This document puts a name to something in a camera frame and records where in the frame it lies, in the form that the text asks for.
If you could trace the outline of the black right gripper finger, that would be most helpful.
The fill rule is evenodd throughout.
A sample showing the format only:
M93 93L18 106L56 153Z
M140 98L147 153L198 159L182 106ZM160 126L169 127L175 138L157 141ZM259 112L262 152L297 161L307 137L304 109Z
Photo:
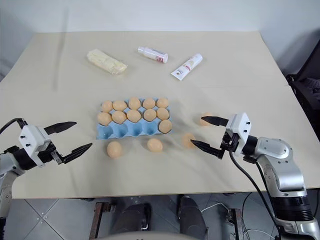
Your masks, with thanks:
M228 124L228 119L219 117L219 116L202 116L201 120L215 126L224 126L226 127Z
M199 141L199 140L191 140L192 144L195 145L197 148L206 152L210 155L216 156L218 159L223 158L223 150L211 147L208 143Z

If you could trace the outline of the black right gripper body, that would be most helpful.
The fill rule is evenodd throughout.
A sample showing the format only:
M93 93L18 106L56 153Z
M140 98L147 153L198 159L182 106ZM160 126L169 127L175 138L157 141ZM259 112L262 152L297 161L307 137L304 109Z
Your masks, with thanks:
M225 151L229 152L232 150L232 152L235 152L239 145L239 139L240 136L237 133L232 133L229 135L229 133L225 131L220 144L219 158L223 158Z

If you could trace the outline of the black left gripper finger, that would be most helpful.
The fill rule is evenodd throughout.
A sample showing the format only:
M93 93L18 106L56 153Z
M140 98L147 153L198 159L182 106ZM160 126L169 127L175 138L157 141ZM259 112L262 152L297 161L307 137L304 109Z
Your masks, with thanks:
M80 146L80 147L72 150L71 153L66 155L66 156L62 156L62 155L59 154L58 155L59 159L61 160L61 163L67 164L67 163L77 159L82 154L84 154L92 145L93 145L93 143L88 143L88 144L85 144L83 146Z
M77 122L75 121L67 121L67 122L59 122L53 125L50 125L48 127L45 127L44 130L48 135L54 134L54 133L60 133L63 132L74 125L76 125Z

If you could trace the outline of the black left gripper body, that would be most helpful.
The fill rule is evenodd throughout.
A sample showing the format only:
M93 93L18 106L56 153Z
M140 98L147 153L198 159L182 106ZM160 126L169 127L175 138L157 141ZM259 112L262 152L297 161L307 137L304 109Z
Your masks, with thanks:
M45 150L39 151L37 156L44 164L51 162L52 160L56 161L58 165L63 163L63 157L61 154L59 154L52 141Z

